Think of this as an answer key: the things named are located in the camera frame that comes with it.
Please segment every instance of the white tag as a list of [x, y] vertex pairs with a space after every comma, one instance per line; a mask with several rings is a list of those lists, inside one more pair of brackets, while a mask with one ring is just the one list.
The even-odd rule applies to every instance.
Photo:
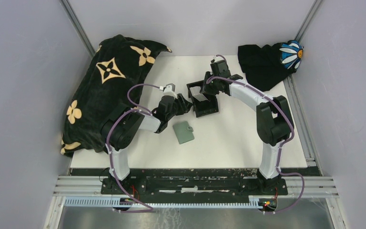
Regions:
[[192, 92], [192, 96], [196, 98], [198, 101], [209, 101], [207, 97], [200, 93], [201, 87], [191, 87], [190, 91]]

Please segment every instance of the small green card holder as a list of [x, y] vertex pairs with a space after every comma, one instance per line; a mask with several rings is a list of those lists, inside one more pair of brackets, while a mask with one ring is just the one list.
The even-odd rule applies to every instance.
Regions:
[[173, 130], [176, 134], [179, 144], [194, 140], [193, 127], [191, 127], [187, 121], [174, 124]]

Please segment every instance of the blue and white flower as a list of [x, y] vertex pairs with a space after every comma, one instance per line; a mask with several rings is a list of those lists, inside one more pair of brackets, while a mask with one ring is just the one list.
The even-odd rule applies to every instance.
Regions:
[[284, 65], [286, 69], [294, 67], [298, 69], [301, 63], [301, 58], [303, 54], [303, 47], [297, 41], [291, 41], [289, 44], [283, 43], [281, 45], [281, 64]]

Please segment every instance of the white table surface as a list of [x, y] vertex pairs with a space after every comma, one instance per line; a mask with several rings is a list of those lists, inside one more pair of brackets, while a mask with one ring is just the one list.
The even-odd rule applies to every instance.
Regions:
[[[160, 56], [156, 59], [146, 83], [176, 85], [176, 93], [187, 98], [187, 83], [204, 79], [210, 71], [212, 56]], [[237, 56], [226, 56], [231, 74], [244, 76]], [[281, 82], [271, 91], [273, 96], [287, 97]], [[141, 105], [157, 107], [162, 92], [145, 87]], [[262, 141], [256, 131], [256, 113], [241, 101], [226, 94], [217, 95], [219, 113], [196, 118], [193, 110], [175, 116], [160, 134], [139, 131], [129, 145], [131, 168], [244, 168], [259, 167], [262, 160]], [[180, 145], [173, 124], [188, 121], [194, 129], [193, 141]], [[71, 168], [109, 167], [109, 156], [93, 150], [74, 153]], [[306, 167], [305, 156], [295, 128], [295, 138], [283, 147], [281, 167]]]

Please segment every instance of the black cloth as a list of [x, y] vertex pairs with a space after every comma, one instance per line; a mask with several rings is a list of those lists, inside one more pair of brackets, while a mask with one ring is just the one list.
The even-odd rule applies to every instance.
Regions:
[[265, 92], [296, 72], [302, 53], [303, 47], [293, 40], [263, 48], [249, 44], [238, 47], [238, 60], [247, 82]]
[[[143, 83], [160, 52], [171, 52], [165, 45], [117, 35], [102, 41], [85, 77], [69, 103], [62, 135], [61, 153], [78, 149], [101, 152], [103, 120], [119, 104], [134, 107], [127, 91]], [[134, 89], [131, 99], [139, 103], [142, 87]]]

